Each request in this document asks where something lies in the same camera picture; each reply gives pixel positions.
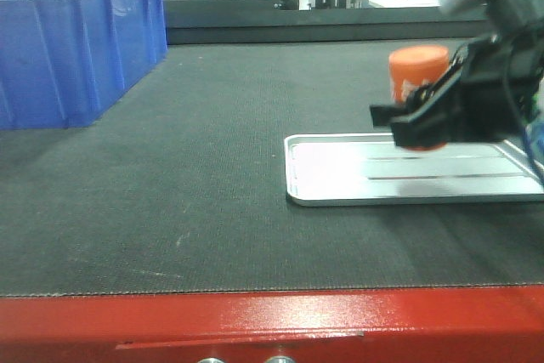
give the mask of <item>orange cup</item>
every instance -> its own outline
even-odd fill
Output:
[[[393,101],[403,103],[416,88],[437,81],[450,65],[450,51],[439,45],[400,48],[389,55]]]

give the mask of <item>blue storage crate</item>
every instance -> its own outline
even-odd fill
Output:
[[[162,0],[0,0],[0,129],[90,125],[166,52]]]

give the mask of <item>red metal frame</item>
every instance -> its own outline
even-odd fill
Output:
[[[544,361],[544,286],[0,299],[0,361]]]

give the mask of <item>white tray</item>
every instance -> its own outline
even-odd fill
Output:
[[[542,201],[544,189],[512,143],[396,147],[391,133],[285,139],[287,194],[303,206]]]

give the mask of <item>conveyor belt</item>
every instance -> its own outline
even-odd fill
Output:
[[[286,201],[283,139],[371,132],[413,43],[172,47],[89,128],[1,132],[0,295],[544,283],[542,204]]]

